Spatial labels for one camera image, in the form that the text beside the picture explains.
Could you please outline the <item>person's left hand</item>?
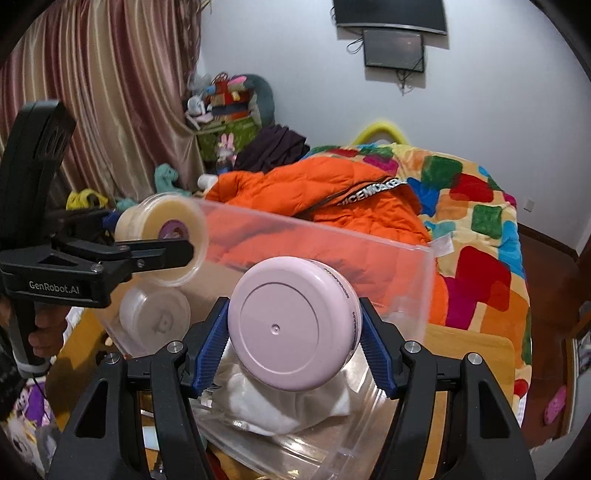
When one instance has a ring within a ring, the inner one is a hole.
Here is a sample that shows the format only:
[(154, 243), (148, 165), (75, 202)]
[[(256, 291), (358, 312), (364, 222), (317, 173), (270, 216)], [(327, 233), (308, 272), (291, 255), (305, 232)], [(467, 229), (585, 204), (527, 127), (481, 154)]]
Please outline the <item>person's left hand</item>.
[(37, 330), (28, 336), (28, 343), (35, 356), (50, 358), (63, 347), (63, 334), (67, 329), (69, 306), (45, 305), (36, 313)]

